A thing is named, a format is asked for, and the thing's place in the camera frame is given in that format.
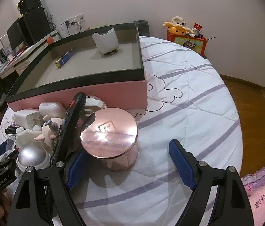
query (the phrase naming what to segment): wall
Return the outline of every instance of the wall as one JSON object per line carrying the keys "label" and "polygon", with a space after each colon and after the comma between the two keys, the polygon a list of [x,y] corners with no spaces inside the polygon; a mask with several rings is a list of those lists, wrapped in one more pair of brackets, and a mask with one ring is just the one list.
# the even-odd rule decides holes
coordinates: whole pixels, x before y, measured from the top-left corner
{"label": "wall", "polygon": [[[0,36],[19,15],[18,0],[0,0]],[[138,19],[149,21],[151,36],[164,38],[161,27],[173,16],[182,16],[187,26],[197,22],[207,38],[206,55],[220,74],[265,87],[264,0],[42,0],[60,24],[80,13],[91,27]]]}

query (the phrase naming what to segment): silver dome lid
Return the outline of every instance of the silver dome lid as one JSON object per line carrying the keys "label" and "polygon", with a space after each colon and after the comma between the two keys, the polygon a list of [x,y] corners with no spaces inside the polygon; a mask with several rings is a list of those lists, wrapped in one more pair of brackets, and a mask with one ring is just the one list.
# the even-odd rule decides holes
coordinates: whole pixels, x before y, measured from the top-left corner
{"label": "silver dome lid", "polygon": [[47,157],[46,150],[39,145],[27,145],[20,151],[17,161],[24,167],[37,166]]}

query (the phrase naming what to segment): orange ball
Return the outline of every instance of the orange ball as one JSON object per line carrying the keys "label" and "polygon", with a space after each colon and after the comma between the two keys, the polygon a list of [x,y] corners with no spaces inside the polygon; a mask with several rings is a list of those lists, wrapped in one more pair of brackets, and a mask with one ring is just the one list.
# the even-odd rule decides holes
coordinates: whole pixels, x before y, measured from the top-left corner
{"label": "orange ball", "polygon": [[52,44],[53,42],[54,42],[53,37],[49,37],[49,38],[47,39],[47,44],[48,44],[48,45]]}

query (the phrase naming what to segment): white power adapter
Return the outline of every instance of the white power adapter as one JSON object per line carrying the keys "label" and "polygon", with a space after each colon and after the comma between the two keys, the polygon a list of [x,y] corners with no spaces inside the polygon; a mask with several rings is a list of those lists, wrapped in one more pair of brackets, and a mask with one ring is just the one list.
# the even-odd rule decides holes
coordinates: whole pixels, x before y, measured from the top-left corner
{"label": "white power adapter", "polygon": [[14,113],[15,123],[25,129],[33,130],[35,125],[44,123],[43,117],[37,109],[25,109]]}

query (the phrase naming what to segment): red button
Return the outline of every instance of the red button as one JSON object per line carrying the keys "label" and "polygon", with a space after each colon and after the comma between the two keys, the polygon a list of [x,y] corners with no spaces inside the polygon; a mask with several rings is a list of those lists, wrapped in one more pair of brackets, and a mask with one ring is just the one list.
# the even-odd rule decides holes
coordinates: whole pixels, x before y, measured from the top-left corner
{"label": "red button", "polygon": [[75,100],[73,100],[70,104],[70,107],[72,107],[75,104]]}

